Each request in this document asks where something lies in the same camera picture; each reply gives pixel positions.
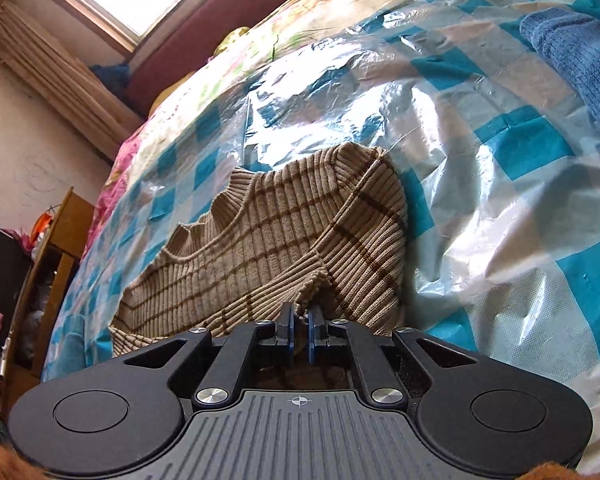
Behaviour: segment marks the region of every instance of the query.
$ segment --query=maroon headboard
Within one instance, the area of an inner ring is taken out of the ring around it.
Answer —
[[[158,94],[203,67],[226,35],[253,27],[287,0],[206,0],[137,67],[126,95],[144,115]]]

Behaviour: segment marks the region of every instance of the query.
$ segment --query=blue knit fabric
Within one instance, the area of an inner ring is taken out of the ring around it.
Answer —
[[[600,123],[600,22],[552,7],[526,16],[520,34],[580,94]]]

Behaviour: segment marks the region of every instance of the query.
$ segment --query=blue and white checkered sheet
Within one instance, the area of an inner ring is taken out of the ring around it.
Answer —
[[[406,322],[569,384],[600,440],[600,128],[518,31],[551,4],[600,19],[600,0],[397,0],[216,99],[118,203],[44,380],[111,357],[122,290],[233,167],[353,140],[390,149],[404,185]]]

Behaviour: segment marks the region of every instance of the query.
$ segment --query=silver screw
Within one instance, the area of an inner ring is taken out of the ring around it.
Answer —
[[[380,404],[395,404],[402,400],[402,393],[395,388],[380,388],[371,394],[371,398]]]
[[[217,404],[229,397],[229,394],[222,388],[205,388],[200,390],[196,398],[203,404]]]

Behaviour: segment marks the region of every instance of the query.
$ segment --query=bed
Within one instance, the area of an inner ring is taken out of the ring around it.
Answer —
[[[235,166],[353,140],[390,150],[408,203],[411,326],[569,385],[600,470],[600,128],[520,36],[600,0],[289,0],[122,147],[43,379],[112,355],[123,289]]]

